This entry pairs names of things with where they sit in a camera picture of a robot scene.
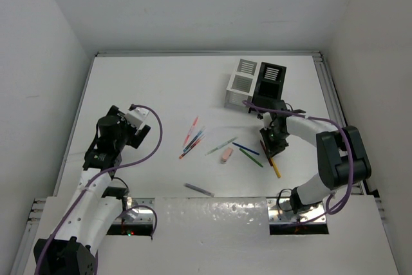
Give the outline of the red pencil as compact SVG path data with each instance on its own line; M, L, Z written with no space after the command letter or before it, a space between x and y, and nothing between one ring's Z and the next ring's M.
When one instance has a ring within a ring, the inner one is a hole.
M260 140L259 142L260 142L260 144L261 144L261 147L263 148L263 151L264 151L264 154L265 154L266 158L269 160L269 159L270 159L270 156L269 156L269 154L268 154L268 151L267 151L267 149L266 149L266 147L265 147L264 142L263 142L262 140Z

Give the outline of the yellow pencil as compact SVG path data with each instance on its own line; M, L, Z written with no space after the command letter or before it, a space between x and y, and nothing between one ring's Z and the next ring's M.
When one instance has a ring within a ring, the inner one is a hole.
M276 176L277 176L278 178L281 178L281 173L279 172L279 169L278 169L278 167L277 167L274 159L273 159L273 158L270 158L270 162L271 162L271 164L272 164L272 167L273 167L273 169L274 169L274 172L275 172Z

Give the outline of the dark blue pencil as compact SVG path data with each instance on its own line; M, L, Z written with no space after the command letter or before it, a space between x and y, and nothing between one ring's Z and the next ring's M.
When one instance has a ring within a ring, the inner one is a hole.
M235 146L237 146L237 147L239 147L240 149L243 149L243 150L245 150L245 151L248 151L249 153L255 154L255 155L257 155L257 156L260 155L257 151L254 151L253 149L250 149L249 147L242 146L241 144L238 144L238 143L235 143L235 142L232 142L232 144L235 145Z

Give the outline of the green pencil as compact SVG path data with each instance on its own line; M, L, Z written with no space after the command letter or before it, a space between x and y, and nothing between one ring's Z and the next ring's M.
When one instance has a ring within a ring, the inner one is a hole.
M259 167L263 168L263 164L260 163L256 158L254 158L252 155L250 155L249 153L247 153L244 149L239 148L239 150L246 156L248 157L251 161L253 161L255 164L257 164Z

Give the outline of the white green pen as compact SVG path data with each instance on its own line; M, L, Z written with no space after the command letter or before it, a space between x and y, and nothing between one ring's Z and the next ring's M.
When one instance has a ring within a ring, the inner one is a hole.
M222 144L214 147L214 148L211 149L210 151L206 152L205 156L207 156L207 155L209 155L209 154L211 154L211 153L213 153L213 152L215 152L215 151L217 151L217 150L219 150L219 149L227 146L228 144L230 144L230 143L232 143L233 141L235 141L237 138L238 138L238 137L233 137L233 138L229 139L228 141L226 141L226 142L224 142L224 143L222 143Z

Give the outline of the pink eraser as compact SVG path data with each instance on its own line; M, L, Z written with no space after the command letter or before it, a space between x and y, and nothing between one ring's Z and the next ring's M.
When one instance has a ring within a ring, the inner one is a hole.
M225 164L230 158L230 156L232 155L232 153L233 153L233 149L231 147L228 147L226 150L224 150L221 156L221 162Z

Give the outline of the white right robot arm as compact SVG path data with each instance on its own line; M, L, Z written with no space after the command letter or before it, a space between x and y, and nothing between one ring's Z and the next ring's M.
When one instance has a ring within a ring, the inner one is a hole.
M283 100L271 108L246 103L263 121L261 137L268 159L288 147L287 138L299 137L316 148L317 172L309 181L290 191L284 211L299 214L325 202L326 214L337 214L347 204L354 184L371 176L371 164L361 134L355 126L309 116L301 109L288 109Z

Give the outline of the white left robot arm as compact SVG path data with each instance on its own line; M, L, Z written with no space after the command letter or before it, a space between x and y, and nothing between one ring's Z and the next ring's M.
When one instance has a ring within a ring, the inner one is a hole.
M96 274L98 247L124 211L122 199L107 188L122 163L126 146L138 148L150 131L145 119L155 111L133 104L123 113L116 106L99 118L85 152L77 188L62 219L48 238L34 246L35 274Z

